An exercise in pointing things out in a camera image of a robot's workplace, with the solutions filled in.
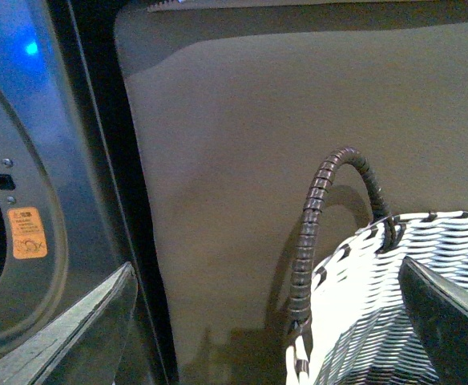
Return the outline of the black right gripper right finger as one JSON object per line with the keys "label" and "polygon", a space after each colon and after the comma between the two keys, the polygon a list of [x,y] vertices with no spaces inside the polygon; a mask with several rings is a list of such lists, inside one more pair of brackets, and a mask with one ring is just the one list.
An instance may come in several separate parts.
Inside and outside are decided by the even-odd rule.
{"label": "black right gripper right finger", "polygon": [[405,312],[442,384],[468,384],[468,290],[405,257],[398,273]]}

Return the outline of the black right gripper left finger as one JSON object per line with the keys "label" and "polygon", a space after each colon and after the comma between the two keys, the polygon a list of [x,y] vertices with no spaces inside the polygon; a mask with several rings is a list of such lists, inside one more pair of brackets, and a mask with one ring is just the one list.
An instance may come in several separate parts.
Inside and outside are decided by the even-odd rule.
{"label": "black right gripper left finger", "polygon": [[138,292],[127,262],[0,359],[0,384],[114,384]]}

